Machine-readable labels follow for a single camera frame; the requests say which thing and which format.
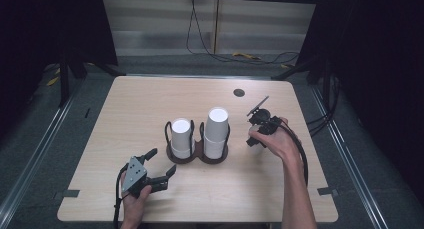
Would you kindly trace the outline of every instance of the wall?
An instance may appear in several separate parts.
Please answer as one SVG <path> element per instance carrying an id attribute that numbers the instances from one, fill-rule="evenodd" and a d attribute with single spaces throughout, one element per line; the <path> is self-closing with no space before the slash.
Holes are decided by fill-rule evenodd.
<path id="1" fill-rule="evenodd" d="M 103 0 L 118 56 L 188 54 L 191 0 Z M 194 0 L 210 52 L 300 51 L 314 5 Z M 193 17 L 189 48 L 205 52 Z"/>

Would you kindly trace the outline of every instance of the wire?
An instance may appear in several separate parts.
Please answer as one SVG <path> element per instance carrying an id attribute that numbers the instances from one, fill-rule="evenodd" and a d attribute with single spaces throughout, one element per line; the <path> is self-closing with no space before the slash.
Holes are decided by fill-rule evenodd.
<path id="1" fill-rule="evenodd" d="M 121 198 L 121 200 L 123 201 L 127 196 L 129 196 L 131 193 L 128 193 L 127 195 L 125 195 L 125 196 L 123 196 L 122 198 Z"/>
<path id="2" fill-rule="evenodd" d="M 187 39 L 186 39 L 186 48 L 191 54 L 194 54 L 194 55 L 209 55 L 213 59 L 220 61 L 220 62 L 240 62 L 240 63 L 246 63 L 246 64 L 250 64 L 250 65 L 284 64 L 284 63 L 293 61 L 294 59 L 296 59 L 299 56 L 298 52 L 283 52 L 283 53 L 278 54 L 277 57 L 274 58 L 274 60 L 272 60 L 272 61 L 263 61 L 263 60 L 248 61 L 248 60 L 237 60 L 237 59 L 228 58 L 228 57 L 225 57 L 225 56 L 220 56 L 220 55 L 217 55 L 217 54 L 212 54 L 206 48 L 205 42 L 203 41 L 202 31 L 200 30 L 199 20 L 197 19 L 196 8 L 194 6 L 194 0 L 191 0 L 191 5 L 192 5 L 192 10 L 191 10 L 191 16 L 190 16 L 190 25 L 189 25 L 189 28 L 188 28 Z M 188 46 L 189 40 L 190 40 L 190 32 L 191 32 L 191 26 L 192 26 L 192 22 L 193 22 L 193 16 L 194 16 L 194 19 L 196 21 L 197 30 L 198 30 L 198 33 L 199 33 L 199 36 L 200 36 L 200 41 L 202 42 L 203 49 L 206 51 L 206 53 L 193 52 Z M 289 54 L 294 54 L 294 56 L 291 57 L 290 59 L 285 60 L 285 61 L 277 61 L 281 56 L 289 55 Z"/>
<path id="3" fill-rule="evenodd" d="M 293 140 L 293 142 L 296 144 L 300 157 L 302 158 L 302 162 L 303 162 L 303 177 L 305 178 L 306 186 L 308 186 L 309 169 L 308 169 L 308 159 L 306 158 L 305 149 L 303 149 L 302 143 L 299 141 L 296 134 L 289 127 L 289 125 L 287 125 L 287 123 L 285 123 L 284 121 L 283 123 L 285 127 L 282 125 L 278 125 L 278 126 L 282 128 L 284 131 L 286 131 L 287 134 L 289 134 L 289 136 Z"/>
<path id="4" fill-rule="evenodd" d="M 116 199 L 116 201 L 115 201 L 115 214 L 113 215 L 113 227 L 115 229 L 118 229 L 119 228 L 119 225 L 118 225 L 119 209 L 121 208 L 121 201 L 124 200 L 124 198 L 125 198 L 125 197 L 119 198 L 119 181 L 121 180 L 122 173 L 124 173 L 124 171 L 126 171 L 127 168 L 128 168 L 128 163 L 125 164 L 125 166 L 121 168 L 121 170 L 118 173 L 118 178 L 116 179 L 116 188 L 115 188 L 116 189 L 116 191 L 115 191 L 116 192 L 116 195 L 115 195 L 115 199 Z"/>
<path id="5" fill-rule="evenodd" d="M 44 69 L 44 73 L 49 72 L 49 71 L 53 71 L 53 70 L 56 70 L 56 69 L 59 69 L 60 67 L 57 67 L 58 65 L 59 65 L 59 63 L 55 63 L 52 66 L 46 67 Z"/>
<path id="6" fill-rule="evenodd" d="M 309 130 L 309 132 L 311 133 L 311 137 L 318 134 L 331 121 L 331 119 L 334 116 L 334 113 L 336 111 L 338 98 L 339 98 L 339 94 L 340 94 L 340 83 L 339 83 L 338 80 L 336 80 L 335 77 L 333 77 L 332 89 L 333 89 L 333 93 L 334 93 L 334 102 L 333 102 L 333 106 L 331 107 L 331 109 L 324 116 L 307 123 L 309 125 L 309 124 L 313 124 L 315 122 L 318 122 L 321 119 L 324 119 L 324 121 L 322 121 L 318 126 Z"/>

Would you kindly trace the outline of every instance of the forearm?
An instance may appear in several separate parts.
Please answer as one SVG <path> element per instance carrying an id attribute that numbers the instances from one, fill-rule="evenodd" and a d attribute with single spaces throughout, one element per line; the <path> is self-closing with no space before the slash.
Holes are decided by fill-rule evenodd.
<path id="1" fill-rule="evenodd" d="M 131 225 L 131 223 L 126 223 L 125 221 L 121 225 L 121 229 L 137 229 L 137 226 L 134 224 Z"/>
<path id="2" fill-rule="evenodd" d="M 283 160 L 284 167 L 284 206 L 283 228 L 316 228 L 315 216 L 309 193 L 303 177 L 301 160 Z"/>

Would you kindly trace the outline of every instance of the cup rim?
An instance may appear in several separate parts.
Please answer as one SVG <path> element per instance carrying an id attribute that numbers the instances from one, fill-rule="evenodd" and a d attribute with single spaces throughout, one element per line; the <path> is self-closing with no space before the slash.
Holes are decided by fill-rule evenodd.
<path id="1" fill-rule="evenodd" d="M 216 151 L 214 151 L 214 150 L 208 150 L 208 151 L 205 151 L 205 156 L 207 157 L 207 158 L 209 158 L 209 159 L 213 159 L 213 160 L 215 160 L 215 159 L 219 159 L 221 156 L 222 156 L 222 152 L 217 152 L 217 150 Z"/>
<path id="2" fill-rule="evenodd" d="M 184 133 L 187 133 L 187 131 L 185 131 L 185 132 L 177 132 L 177 131 L 174 131 L 174 129 L 172 128 L 172 126 L 174 125 L 174 123 L 175 123 L 176 121 L 186 121 L 186 122 L 188 123 L 188 130 L 187 130 L 187 131 L 190 131 L 190 128 L 191 128 L 190 120 L 188 120 L 187 118 L 180 117 L 180 118 L 176 118 L 176 119 L 174 119 L 174 120 L 171 122 L 171 131 L 172 131 L 172 132 L 175 132 L 175 133 L 178 133 L 178 134 L 184 134 Z"/>
<path id="3" fill-rule="evenodd" d="M 196 141 L 194 140 L 194 138 L 192 138 L 191 139 L 193 142 L 191 143 L 191 148 L 193 148 L 193 151 L 194 151 L 194 149 L 195 149 L 195 145 L 196 145 Z M 178 151 L 178 152 L 187 152 L 187 151 L 190 151 L 190 148 L 188 148 L 187 150 L 184 150 L 184 151 L 182 151 L 182 150 L 178 150 L 178 149 L 175 149 L 173 146 L 172 146 L 172 143 L 170 143 L 170 146 L 171 146 L 171 149 L 172 150 L 175 150 L 175 151 Z"/>
<path id="4" fill-rule="evenodd" d="M 212 112 L 213 110 L 215 110 L 215 109 L 221 109 L 221 110 L 223 110 L 223 111 L 227 114 L 227 118 L 226 118 L 225 120 L 223 120 L 223 121 L 215 121 L 215 120 L 212 120 L 212 118 L 210 117 L 210 114 L 211 114 L 211 112 Z M 228 121 L 228 118 L 229 118 L 229 117 L 230 117 L 230 114 L 228 113 L 227 109 L 225 109 L 225 108 L 223 108 L 223 107 L 212 107 L 212 108 L 209 110 L 209 112 L 208 112 L 208 119 L 211 119 L 212 121 L 217 122 L 217 123 Z"/>
<path id="5" fill-rule="evenodd" d="M 227 138 L 225 138 L 224 140 L 222 140 L 222 141 L 219 141 L 219 142 L 215 142 L 215 141 L 212 141 L 211 139 L 209 139 L 207 136 L 206 136 L 206 130 L 205 130 L 205 133 L 203 134 L 203 137 L 208 141 L 208 142 L 210 142 L 210 143 L 225 143 L 225 141 L 227 140 Z"/>

